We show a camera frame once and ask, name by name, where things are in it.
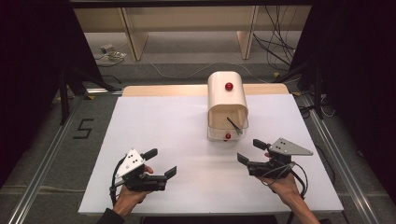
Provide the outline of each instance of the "metal frame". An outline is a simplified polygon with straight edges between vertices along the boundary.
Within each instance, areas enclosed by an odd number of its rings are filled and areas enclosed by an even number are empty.
[[[84,7],[225,7],[334,4],[331,0],[70,0],[74,8]]]
[[[309,96],[304,96],[305,105],[312,105],[312,99]],[[344,184],[346,185],[346,189],[348,190],[353,202],[355,203],[359,213],[361,214],[361,218],[364,223],[379,223],[378,217],[376,216],[373,207],[370,205],[367,197],[364,195],[358,181],[355,179],[352,174],[347,162],[344,160],[343,155],[341,154],[340,148],[335,144],[332,135],[327,129],[325,120],[320,119],[315,112],[310,112],[312,116],[312,120],[315,123],[315,126],[318,129],[320,136],[323,139],[326,148],[330,152],[332,160],[335,163],[335,166],[340,173],[341,178],[343,179]]]
[[[32,206],[35,196],[37,195],[41,184],[44,182],[48,171],[52,165],[53,160],[56,157],[56,154],[59,151],[59,148],[64,141],[64,137],[69,130],[70,124],[73,121],[73,117],[76,114],[78,107],[80,106],[81,102],[83,101],[83,96],[76,96],[73,100],[73,104],[71,105],[71,113],[65,123],[59,128],[58,132],[56,133],[52,143],[47,150],[46,155],[44,156],[43,161],[40,163],[35,175],[30,182],[29,186],[27,187],[26,191],[23,193],[20,201],[18,202],[17,206],[15,207],[8,223],[23,223],[24,219],[26,218],[30,207]]]

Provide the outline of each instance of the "white tabletop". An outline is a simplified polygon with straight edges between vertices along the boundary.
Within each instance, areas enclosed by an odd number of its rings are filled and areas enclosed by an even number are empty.
[[[305,147],[314,156],[293,156],[308,175],[305,201],[313,211],[343,210],[293,97],[289,94],[247,95],[248,128],[237,142],[207,140],[207,96],[121,97],[79,212],[101,214],[112,203],[108,195],[118,161],[135,148],[158,148],[146,164],[155,175],[177,166],[165,191],[148,195],[133,211],[137,216],[258,215],[287,212],[271,190],[248,175],[236,153],[251,161],[268,161],[252,145],[254,138],[273,144],[279,137]],[[302,179],[299,168],[293,169]]]

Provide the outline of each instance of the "hand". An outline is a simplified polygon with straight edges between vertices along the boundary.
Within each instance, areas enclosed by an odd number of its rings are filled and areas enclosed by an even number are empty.
[[[288,174],[285,178],[278,179],[277,181],[261,176],[256,177],[260,181],[267,183],[269,185],[268,187],[280,197],[282,203],[287,205],[302,223],[319,223],[301,197],[292,174]]]
[[[296,181],[292,174],[288,174],[285,178],[278,179],[275,181],[271,178],[264,178],[261,176],[256,176],[261,181],[268,184],[269,188],[273,190],[277,195],[279,195],[282,203],[289,205],[290,200],[295,197],[301,197],[299,190],[297,189]]]
[[[149,166],[145,166],[145,172],[153,174],[154,171]],[[131,214],[132,210],[138,203],[142,203],[151,191],[135,192],[129,191],[125,185],[122,185],[119,198],[113,207],[113,211],[122,217],[126,217]]]

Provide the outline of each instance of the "wire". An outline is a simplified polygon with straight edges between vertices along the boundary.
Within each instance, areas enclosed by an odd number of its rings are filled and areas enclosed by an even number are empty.
[[[324,101],[325,98],[326,98],[326,97],[323,97],[323,98],[320,100],[320,103],[323,103],[323,101]],[[327,114],[327,113],[323,110],[323,106],[321,106],[320,109],[321,109],[322,113],[324,114],[324,116],[326,116],[326,117],[328,117],[328,118],[331,118],[331,117],[334,116],[334,114],[335,114],[335,109],[332,111],[331,114]]]
[[[102,55],[102,57],[100,57],[100,58],[95,58],[95,60],[96,61],[98,61],[98,60],[101,60],[101,59],[103,59],[103,58],[105,58],[105,57],[107,57],[107,58],[109,58],[109,59],[117,59],[117,60],[119,60],[118,62],[116,62],[116,63],[113,63],[113,64],[111,64],[111,65],[101,65],[101,64],[98,64],[97,66],[98,67],[112,67],[112,66],[114,66],[114,65],[117,65],[117,64],[119,64],[119,63],[122,63],[125,59],[123,58],[123,57],[118,57],[118,56],[114,56],[114,55],[110,55],[110,54],[104,54],[104,55]]]
[[[283,45],[281,45],[281,44],[277,44],[277,43],[274,43],[274,42],[270,42],[270,41],[268,41],[268,40],[261,39],[261,38],[259,38],[258,36],[256,36],[256,34],[253,34],[253,35],[254,35],[254,37],[255,37],[256,39],[260,40],[261,42],[271,43],[271,44],[273,44],[273,45],[277,45],[277,46],[283,47]],[[285,45],[285,47],[288,48],[288,49],[295,49],[294,47],[292,47],[292,46],[290,46],[290,45]]]
[[[314,109],[314,108],[315,108],[313,105],[309,105],[309,106],[302,106],[302,105],[299,105],[298,107],[300,108],[300,113],[301,113],[301,116],[303,117],[303,119],[308,119],[308,118],[311,116],[311,114],[309,113],[309,111],[310,111],[311,109]]]
[[[275,168],[274,170],[268,171],[267,173],[263,174],[262,177],[265,177],[266,175],[269,175],[269,174],[271,174],[271,173],[273,173],[273,172],[275,172],[277,170],[280,170],[282,168],[283,168],[283,171],[276,178],[274,178],[274,182],[271,182],[270,184],[267,184],[264,181],[262,181],[262,184],[264,184],[264,186],[267,186],[267,187],[273,185],[286,171],[291,169],[288,164],[287,165],[283,165],[283,166]]]
[[[271,23],[272,23],[273,26],[274,26],[273,35],[271,36],[271,42],[272,42],[273,37],[275,36],[275,37],[282,43],[282,49],[283,49],[283,51],[284,51],[284,53],[285,53],[285,56],[286,56],[286,58],[288,59],[289,64],[290,64],[290,59],[289,59],[288,54],[289,54],[291,57],[292,57],[292,55],[291,55],[289,49],[285,49],[286,43],[285,43],[285,41],[283,40],[282,35],[281,35],[281,33],[280,33],[280,22],[279,22],[280,7],[279,7],[279,6],[276,6],[276,21],[273,20],[273,18],[272,18],[272,16],[271,16],[271,14],[270,14],[270,12],[269,12],[267,6],[265,6],[265,10],[266,10],[266,12],[267,12],[267,14],[268,14],[268,16],[269,16],[269,18],[270,18],[270,20],[271,20]]]
[[[118,78],[116,78],[114,76],[102,76],[102,77],[113,77],[114,79],[116,79],[119,82],[119,84],[122,84],[122,82]]]
[[[157,71],[157,73],[158,73],[161,77],[186,79],[186,78],[190,78],[190,77],[195,76],[196,74],[198,74],[198,73],[200,73],[200,72],[206,70],[207,68],[209,68],[209,67],[211,67],[211,66],[213,66],[213,65],[215,65],[215,64],[230,64],[230,65],[233,65],[233,66],[238,66],[238,67],[243,68],[251,77],[256,78],[256,79],[259,80],[260,82],[268,83],[267,81],[264,81],[264,80],[262,80],[262,79],[260,79],[260,78],[258,78],[258,77],[256,77],[256,76],[254,76],[253,74],[251,74],[251,73],[248,71],[248,69],[247,69],[246,67],[244,67],[244,66],[242,66],[242,65],[240,65],[240,64],[236,64],[236,63],[211,63],[210,65],[207,65],[207,66],[205,66],[205,67],[203,67],[203,68],[197,70],[196,72],[194,72],[194,73],[192,73],[192,74],[190,74],[190,75],[188,75],[188,76],[186,76],[186,77],[172,77],[172,76],[164,75],[164,74],[160,71],[160,69],[158,69],[158,68],[147,58],[147,56],[145,56],[144,54],[143,54],[143,58],[146,59],[146,61],[149,62],[149,64],[151,64],[151,66],[154,67],[154,69]]]
[[[295,165],[300,167],[300,169],[303,171],[304,176],[305,176],[305,184],[304,184],[304,181],[297,174],[295,174],[293,171],[291,171],[291,173],[297,178],[297,180],[303,186],[303,190],[300,195],[304,199],[304,196],[305,196],[306,192],[308,191],[308,176],[306,175],[306,172],[301,165],[299,165],[298,163],[295,163]]]
[[[291,17],[291,22],[289,23],[288,31],[287,31],[286,34],[285,34],[285,41],[286,41],[286,42],[288,42],[289,30],[290,30],[290,27],[291,27],[291,23],[294,21],[294,17],[295,17],[296,14],[297,14],[297,9],[298,9],[298,6],[295,6],[293,16]]]
[[[253,34],[253,36],[256,38],[257,42],[259,43],[259,45],[265,49],[268,53],[274,55],[276,58],[278,58],[280,61],[282,61],[282,63],[285,63],[287,65],[290,65],[290,63],[286,62],[285,60],[283,60],[282,58],[280,58],[279,56],[277,56],[275,53],[273,53],[270,49],[269,46],[272,43],[271,41],[266,41],[268,42],[268,47],[265,47],[263,43],[261,43],[260,39],[256,36],[256,34]]]
[[[297,78],[294,79],[294,80],[290,80],[290,81],[284,82],[284,84],[289,84],[289,83],[291,83],[291,82],[295,82],[295,81],[298,81],[298,80],[300,80],[300,79],[301,79],[300,77],[297,77]]]
[[[115,205],[116,202],[117,202],[116,191],[117,191],[117,187],[118,187],[118,186],[116,186],[116,173],[117,173],[117,171],[119,170],[119,168],[120,168],[120,166],[122,165],[122,163],[124,162],[124,160],[125,160],[125,157],[122,158],[122,159],[119,161],[119,163],[118,163],[117,166],[116,166],[116,169],[114,169],[114,173],[113,173],[113,176],[112,176],[112,178],[111,178],[111,187],[110,187],[109,190],[110,190],[111,202],[113,202],[113,205]]]

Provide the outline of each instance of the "red button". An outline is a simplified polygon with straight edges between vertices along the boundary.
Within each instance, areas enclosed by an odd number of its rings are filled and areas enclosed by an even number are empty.
[[[233,89],[233,83],[227,82],[227,83],[225,84],[225,90],[226,90],[226,91],[231,91],[232,89]]]

